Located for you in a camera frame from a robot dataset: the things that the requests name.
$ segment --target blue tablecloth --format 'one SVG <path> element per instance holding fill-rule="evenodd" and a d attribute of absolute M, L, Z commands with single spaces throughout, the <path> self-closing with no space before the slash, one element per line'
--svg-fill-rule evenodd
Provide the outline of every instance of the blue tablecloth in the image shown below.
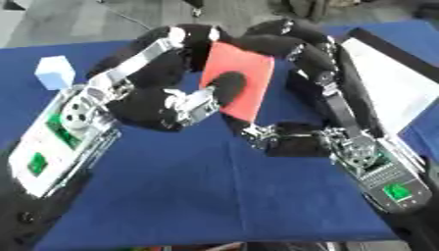
<path fill-rule="evenodd" d="M 424 22 L 365 25 L 410 53 L 439 63 L 439 33 Z M 343 34 L 351 26 L 331 27 Z M 41 57 L 66 55 L 76 82 L 126 44 L 102 42 L 0 50 L 0 147 L 19 137 L 55 95 L 33 75 Z M 260 124 L 318 123 L 283 91 L 287 67 L 276 62 Z M 183 89 L 194 89 L 187 75 Z M 405 132 L 419 152 L 439 159 L 432 106 Z M 95 176 L 38 250 L 109 248 L 235 240 L 369 240 L 395 238 L 340 170 L 320 158 L 268 158 L 233 138 L 220 116 L 182 133 L 133 127 L 95 169 Z"/>

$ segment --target white cube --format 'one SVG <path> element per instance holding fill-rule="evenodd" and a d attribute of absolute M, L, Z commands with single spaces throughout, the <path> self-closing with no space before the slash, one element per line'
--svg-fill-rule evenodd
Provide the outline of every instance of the white cube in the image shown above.
<path fill-rule="evenodd" d="M 42 58 L 35 75 L 46 89 L 59 90 L 73 85 L 75 72 L 65 56 L 56 56 Z"/>

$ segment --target white sheet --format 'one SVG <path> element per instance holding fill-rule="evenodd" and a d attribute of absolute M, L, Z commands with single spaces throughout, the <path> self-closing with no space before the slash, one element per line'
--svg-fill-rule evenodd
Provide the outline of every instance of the white sheet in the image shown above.
<path fill-rule="evenodd" d="M 387 132 L 396 134 L 439 96 L 439 84 L 356 38 L 343 46 L 351 54 L 374 109 Z"/>

